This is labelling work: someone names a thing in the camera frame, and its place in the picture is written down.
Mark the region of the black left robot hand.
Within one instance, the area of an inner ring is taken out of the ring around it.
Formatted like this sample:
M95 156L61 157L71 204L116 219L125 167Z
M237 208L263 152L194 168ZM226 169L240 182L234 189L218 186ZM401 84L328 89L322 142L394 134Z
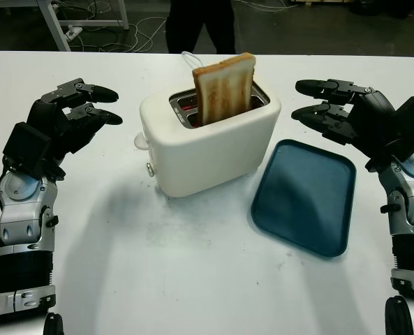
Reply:
M90 143L105 125L119 125L122 118L94 107L94 103L114 103L117 92L77 78L42 95L32 105L27 124L51 139L44 157L39 160L40 176L64 179L59 167L67 153L76 153Z

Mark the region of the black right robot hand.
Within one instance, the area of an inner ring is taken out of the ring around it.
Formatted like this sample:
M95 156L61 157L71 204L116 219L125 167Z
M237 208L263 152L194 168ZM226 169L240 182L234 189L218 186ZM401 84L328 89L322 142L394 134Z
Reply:
M411 155L393 119L394 108L380 91L335 79L299 80L295 89L322 103L295 110L291 117L328 140L353 145L369 157L368 171L380 171L393 158L405 161Z

